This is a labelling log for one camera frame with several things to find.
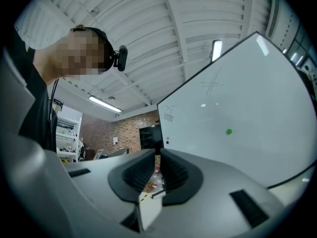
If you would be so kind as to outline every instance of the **drawing on whiteboard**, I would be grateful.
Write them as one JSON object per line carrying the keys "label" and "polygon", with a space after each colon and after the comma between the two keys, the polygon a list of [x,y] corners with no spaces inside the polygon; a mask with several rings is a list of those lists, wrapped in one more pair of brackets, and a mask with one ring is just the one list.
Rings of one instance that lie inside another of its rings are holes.
{"label": "drawing on whiteboard", "polygon": [[217,77],[218,77],[219,72],[221,71],[221,69],[222,69],[222,67],[220,67],[220,69],[214,74],[211,82],[201,82],[202,84],[208,84],[208,85],[202,86],[202,87],[208,87],[206,96],[208,96],[208,95],[210,96],[211,95],[211,91],[212,91],[214,86],[223,86],[223,84],[215,82]]}
{"label": "drawing on whiteboard", "polygon": [[174,117],[171,115],[171,113],[173,113],[172,108],[175,108],[176,106],[168,107],[167,105],[165,105],[165,107],[167,107],[167,110],[165,111],[165,114],[164,114],[164,120],[173,122]]}

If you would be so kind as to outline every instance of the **man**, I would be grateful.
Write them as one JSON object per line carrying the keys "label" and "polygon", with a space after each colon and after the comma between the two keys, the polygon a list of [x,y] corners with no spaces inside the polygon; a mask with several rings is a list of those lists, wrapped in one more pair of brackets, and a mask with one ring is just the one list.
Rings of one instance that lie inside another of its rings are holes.
{"label": "man", "polygon": [[28,47],[13,30],[6,48],[35,97],[19,134],[56,152],[57,115],[53,110],[49,119],[47,86],[61,77],[107,71],[114,61],[113,48],[105,32],[83,25],[70,29],[68,35],[42,50]]}

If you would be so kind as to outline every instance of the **television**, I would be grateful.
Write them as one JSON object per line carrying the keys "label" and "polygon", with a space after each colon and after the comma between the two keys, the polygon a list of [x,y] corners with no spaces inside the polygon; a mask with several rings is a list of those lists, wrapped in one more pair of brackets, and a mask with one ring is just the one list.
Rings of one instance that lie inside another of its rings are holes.
{"label": "television", "polygon": [[155,154],[159,155],[160,148],[163,147],[163,139],[160,125],[152,125],[140,129],[141,149],[155,149]]}

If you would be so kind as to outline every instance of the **brick wall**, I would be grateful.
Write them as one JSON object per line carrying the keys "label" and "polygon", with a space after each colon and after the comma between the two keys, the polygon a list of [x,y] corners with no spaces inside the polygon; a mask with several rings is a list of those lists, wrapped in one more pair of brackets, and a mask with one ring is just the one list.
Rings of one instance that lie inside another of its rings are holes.
{"label": "brick wall", "polygon": [[[83,114],[80,137],[90,149],[105,149],[112,153],[121,148],[129,148],[130,153],[141,150],[139,129],[158,124],[157,111],[127,118],[116,122],[107,122]],[[118,137],[118,144],[113,144],[113,137]]]}

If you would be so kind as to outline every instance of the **black shirt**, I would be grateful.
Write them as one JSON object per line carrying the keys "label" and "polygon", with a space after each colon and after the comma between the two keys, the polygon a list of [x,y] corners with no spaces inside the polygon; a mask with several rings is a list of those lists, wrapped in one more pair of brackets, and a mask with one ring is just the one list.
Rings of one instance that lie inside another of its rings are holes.
{"label": "black shirt", "polygon": [[27,83],[27,89],[35,98],[23,121],[19,135],[35,140],[43,149],[56,152],[57,114],[53,110],[52,121],[49,123],[50,100],[46,83],[33,65],[35,50],[29,48],[26,52],[25,43],[15,30],[6,48],[17,70]]}

